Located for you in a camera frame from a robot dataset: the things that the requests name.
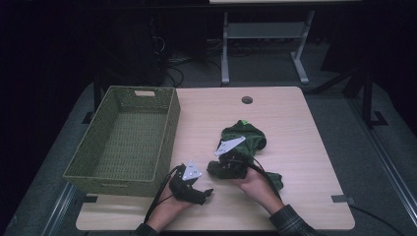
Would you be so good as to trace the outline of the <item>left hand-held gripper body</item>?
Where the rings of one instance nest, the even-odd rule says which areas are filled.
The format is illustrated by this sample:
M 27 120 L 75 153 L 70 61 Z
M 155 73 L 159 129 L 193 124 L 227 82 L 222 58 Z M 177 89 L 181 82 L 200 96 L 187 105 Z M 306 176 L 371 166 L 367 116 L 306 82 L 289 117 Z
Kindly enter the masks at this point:
M 203 198 L 204 192 L 193 187 L 201 176 L 202 172 L 192 160 L 187 164 L 182 163 L 176 166 L 174 176 L 169 183 L 169 188 L 175 199 L 192 204 L 193 198 Z

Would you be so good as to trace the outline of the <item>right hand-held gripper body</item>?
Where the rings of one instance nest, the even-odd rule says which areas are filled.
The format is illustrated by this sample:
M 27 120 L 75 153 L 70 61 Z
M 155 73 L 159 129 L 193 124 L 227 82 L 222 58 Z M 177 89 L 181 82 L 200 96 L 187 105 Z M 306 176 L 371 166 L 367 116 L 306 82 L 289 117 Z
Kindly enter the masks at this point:
M 236 148 L 246 140 L 241 136 L 236 139 L 219 142 L 214 155 L 218 157 L 215 175 L 219 179 L 244 179 L 247 174 L 247 159 Z

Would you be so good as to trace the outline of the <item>green cloth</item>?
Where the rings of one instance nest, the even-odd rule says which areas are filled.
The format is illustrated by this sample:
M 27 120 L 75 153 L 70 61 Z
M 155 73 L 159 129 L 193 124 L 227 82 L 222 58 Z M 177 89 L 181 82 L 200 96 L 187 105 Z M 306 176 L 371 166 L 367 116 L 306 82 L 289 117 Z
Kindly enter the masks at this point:
M 254 169 L 259 172 L 267 179 L 269 185 L 272 187 L 272 190 L 277 194 L 278 191 L 283 188 L 282 176 L 278 173 L 265 171 L 260 163 L 255 159 L 255 154 L 264 149 L 267 145 L 267 138 L 261 130 L 246 120 L 238 120 L 236 124 L 225 128 L 221 132 L 220 141 L 228 141 L 241 136 L 245 137 L 246 140 L 241 143 L 236 150 L 246 157 L 248 161 L 247 171 L 249 169 Z M 216 163 L 217 160 L 212 160 L 208 163 L 207 167 L 207 172 L 215 177 L 217 177 L 215 175 Z

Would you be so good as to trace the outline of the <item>green woven basket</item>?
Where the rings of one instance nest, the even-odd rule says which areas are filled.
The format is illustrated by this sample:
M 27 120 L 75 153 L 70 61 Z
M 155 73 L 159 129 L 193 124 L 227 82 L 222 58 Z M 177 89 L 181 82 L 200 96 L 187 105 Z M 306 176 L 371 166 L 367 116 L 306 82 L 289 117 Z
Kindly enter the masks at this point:
M 64 178 L 90 194 L 154 197 L 170 170 L 180 111 L 175 88 L 110 87 Z

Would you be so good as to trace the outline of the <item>person's left hand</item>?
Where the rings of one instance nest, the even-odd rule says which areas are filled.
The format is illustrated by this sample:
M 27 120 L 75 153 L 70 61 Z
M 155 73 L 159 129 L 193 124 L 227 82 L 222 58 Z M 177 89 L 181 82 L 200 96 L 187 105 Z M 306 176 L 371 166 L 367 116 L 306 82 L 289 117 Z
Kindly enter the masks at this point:
M 192 206 L 191 203 L 176 200 L 168 186 L 163 189 L 157 202 L 158 205 L 146 221 L 146 225 L 157 233 L 160 233 L 184 210 Z

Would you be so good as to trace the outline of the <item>person's right hand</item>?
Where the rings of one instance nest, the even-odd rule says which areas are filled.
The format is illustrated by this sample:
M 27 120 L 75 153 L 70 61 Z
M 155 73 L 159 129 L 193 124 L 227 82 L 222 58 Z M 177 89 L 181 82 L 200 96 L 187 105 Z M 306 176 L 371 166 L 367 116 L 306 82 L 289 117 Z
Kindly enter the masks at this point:
M 249 169 L 244 179 L 232 179 L 230 183 L 237 186 L 248 198 L 262 206 L 270 215 L 285 207 L 283 201 L 268 184 L 267 179 L 254 169 Z

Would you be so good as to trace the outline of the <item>grey tape piece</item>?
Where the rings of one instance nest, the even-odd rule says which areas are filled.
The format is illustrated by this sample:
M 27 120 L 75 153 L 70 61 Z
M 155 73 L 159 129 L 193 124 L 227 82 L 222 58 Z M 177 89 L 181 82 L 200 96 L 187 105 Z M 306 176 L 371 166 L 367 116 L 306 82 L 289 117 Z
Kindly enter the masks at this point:
M 331 199 L 334 203 L 348 203 L 349 205 L 355 205 L 355 200 L 352 197 L 347 197 L 345 195 L 333 195 Z

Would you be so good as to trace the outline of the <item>dark cabinet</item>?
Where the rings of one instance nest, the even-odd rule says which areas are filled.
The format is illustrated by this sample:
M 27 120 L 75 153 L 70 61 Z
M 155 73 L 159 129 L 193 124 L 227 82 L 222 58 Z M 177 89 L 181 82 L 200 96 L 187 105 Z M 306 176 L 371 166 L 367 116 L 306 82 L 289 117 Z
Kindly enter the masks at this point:
M 104 15 L 94 22 L 91 36 L 105 88 L 163 83 L 150 30 L 149 17 L 132 12 Z

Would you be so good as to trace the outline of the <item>black metal stand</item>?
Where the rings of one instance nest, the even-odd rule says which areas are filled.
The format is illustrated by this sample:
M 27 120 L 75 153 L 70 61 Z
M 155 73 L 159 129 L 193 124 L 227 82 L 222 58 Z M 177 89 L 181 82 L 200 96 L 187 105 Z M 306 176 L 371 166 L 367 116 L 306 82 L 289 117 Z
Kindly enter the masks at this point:
M 384 115 L 380 111 L 372 109 L 373 78 L 369 68 L 364 64 L 353 66 L 328 82 L 305 91 L 305 94 L 320 94 L 343 81 L 347 82 L 342 91 L 345 98 L 354 98 L 359 92 L 362 92 L 361 117 L 365 124 L 370 129 L 375 126 L 386 126 L 387 120 Z

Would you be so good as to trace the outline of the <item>metal floor rail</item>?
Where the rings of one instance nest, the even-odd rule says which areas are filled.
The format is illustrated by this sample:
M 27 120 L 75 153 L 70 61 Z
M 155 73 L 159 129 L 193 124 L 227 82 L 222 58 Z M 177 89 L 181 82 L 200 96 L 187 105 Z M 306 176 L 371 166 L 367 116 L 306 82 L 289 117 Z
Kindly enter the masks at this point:
M 368 141 L 371 143 L 371 146 L 376 151 L 382 169 L 388 177 L 408 216 L 413 222 L 413 225 L 417 228 L 417 198 L 407 186 L 406 182 L 394 165 L 391 156 L 388 154 L 380 138 L 375 132 L 376 127 L 387 127 L 387 120 L 380 111 L 375 111 L 372 114 L 372 116 L 375 117 L 375 120 L 368 122 L 362 115 L 362 108 L 354 99 L 348 98 L 347 104 L 353 112 L 353 115 L 366 135 Z
M 52 212 L 50 213 L 45 226 L 43 227 L 41 236 L 56 236 L 75 192 L 76 187 L 71 183 L 67 182 L 64 185 L 64 188 L 58 196 L 53 206 Z

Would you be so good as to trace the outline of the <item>grey metal table frame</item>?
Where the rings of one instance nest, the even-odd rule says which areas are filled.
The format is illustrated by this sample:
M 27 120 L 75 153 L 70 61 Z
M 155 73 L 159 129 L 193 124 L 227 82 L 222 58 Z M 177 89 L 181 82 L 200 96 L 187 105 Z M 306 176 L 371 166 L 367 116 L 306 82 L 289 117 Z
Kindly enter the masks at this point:
M 228 13 L 223 14 L 222 54 L 220 60 L 221 83 L 230 83 L 228 63 L 228 42 L 230 39 L 298 39 L 299 46 L 290 53 L 291 60 L 302 85 L 309 83 L 308 76 L 301 61 L 315 12 L 310 11 L 304 22 L 289 23 L 231 23 Z

